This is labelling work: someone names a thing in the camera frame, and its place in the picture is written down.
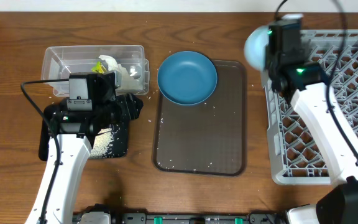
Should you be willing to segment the white tissue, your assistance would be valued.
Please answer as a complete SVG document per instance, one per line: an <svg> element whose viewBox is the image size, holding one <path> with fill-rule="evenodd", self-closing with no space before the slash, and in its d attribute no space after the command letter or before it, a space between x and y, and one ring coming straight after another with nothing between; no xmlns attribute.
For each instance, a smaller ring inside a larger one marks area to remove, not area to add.
<svg viewBox="0 0 358 224"><path fill-rule="evenodd" d="M134 75L136 75L137 72L129 73L127 69L124 68L121 64L118 64L116 59L112 56L100 55L99 58L107 63L109 71L119 72L123 79L134 80Z"/></svg>

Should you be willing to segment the yellow green snack wrapper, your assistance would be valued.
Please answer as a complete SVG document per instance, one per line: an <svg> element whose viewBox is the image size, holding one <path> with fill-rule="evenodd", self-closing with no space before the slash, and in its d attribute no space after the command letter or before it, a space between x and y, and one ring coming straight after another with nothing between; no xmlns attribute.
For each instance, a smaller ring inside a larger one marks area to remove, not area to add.
<svg viewBox="0 0 358 224"><path fill-rule="evenodd" d="M101 62L97 62L95 66L91 69L91 71L94 73L104 74L105 72L107 72L107 69Z"/></svg>

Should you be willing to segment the dark blue plate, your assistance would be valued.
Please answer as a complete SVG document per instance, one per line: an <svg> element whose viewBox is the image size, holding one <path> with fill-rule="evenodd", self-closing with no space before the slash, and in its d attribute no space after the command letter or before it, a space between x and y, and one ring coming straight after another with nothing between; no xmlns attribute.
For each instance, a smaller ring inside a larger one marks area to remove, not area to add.
<svg viewBox="0 0 358 224"><path fill-rule="evenodd" d="M217 84L214 64L199 52L174 53L158 69L157 85L161 94L178 105L197 105L207 100Z"/></svg>

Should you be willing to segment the light blue rice bowl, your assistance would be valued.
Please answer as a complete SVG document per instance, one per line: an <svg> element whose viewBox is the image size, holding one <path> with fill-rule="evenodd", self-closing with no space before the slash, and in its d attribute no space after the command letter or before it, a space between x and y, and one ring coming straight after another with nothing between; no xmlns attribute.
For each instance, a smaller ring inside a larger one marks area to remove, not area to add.
<svg viewBox="0 0 358 224"><path fill-rule="evenodd" d="M244 45L244 56L248 64L258 70L263 71L265 67L265 47L269 43L269 27L258 27L248 36Z"/></svg>

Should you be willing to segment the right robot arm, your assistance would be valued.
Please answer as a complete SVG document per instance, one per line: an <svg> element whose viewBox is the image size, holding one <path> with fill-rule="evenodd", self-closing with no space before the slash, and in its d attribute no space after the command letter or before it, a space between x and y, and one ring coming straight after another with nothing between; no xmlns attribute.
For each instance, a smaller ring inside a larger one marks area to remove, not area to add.
<svg viewBox="0 0 358 224"><path fill-rule="evenodd" d="M299 19L268 26L265 69L306 124L328 169L332 191L314 205L287 211L289 223L358 223L358 137L334 98L331 77L308 62Z"/></svg>

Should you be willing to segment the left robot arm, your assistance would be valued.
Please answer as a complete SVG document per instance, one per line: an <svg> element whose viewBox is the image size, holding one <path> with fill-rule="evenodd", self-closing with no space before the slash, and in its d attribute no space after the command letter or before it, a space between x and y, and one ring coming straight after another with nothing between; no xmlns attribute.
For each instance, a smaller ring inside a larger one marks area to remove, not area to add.
<svg viewBox="0 0 358 224"><path fill-rule="evenodd" d="M69 96L44 110L39 157L44 175L27 223L72 223L83 169L95 139L110 134L107 157L127 152L129 123L139 117L142 100L132 93L117 95L117 71L72 73Z"/></svg>

